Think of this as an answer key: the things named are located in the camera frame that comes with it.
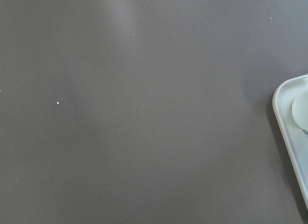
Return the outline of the cream plastic cup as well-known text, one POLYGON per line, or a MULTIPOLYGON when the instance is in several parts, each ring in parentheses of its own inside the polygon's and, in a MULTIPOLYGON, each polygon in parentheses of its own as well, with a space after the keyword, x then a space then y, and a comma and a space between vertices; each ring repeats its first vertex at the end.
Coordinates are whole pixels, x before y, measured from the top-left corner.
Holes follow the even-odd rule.
POLYGON ((303 130, 308 131, 308 92, 299 94, 292 103, 292 116, 295 123, 303 130))

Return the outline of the cream serving tray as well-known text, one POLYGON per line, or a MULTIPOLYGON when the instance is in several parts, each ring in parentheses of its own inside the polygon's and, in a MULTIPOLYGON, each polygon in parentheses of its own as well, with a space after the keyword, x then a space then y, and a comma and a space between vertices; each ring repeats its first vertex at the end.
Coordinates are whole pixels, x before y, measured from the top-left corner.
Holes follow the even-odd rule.
POLYGON ((305 204, 308 204, 308 132, 301 129, 292 116, 292 103, 308 91, 308 76, 303 75, 282 83, 274 92, 272 107, 305 204))

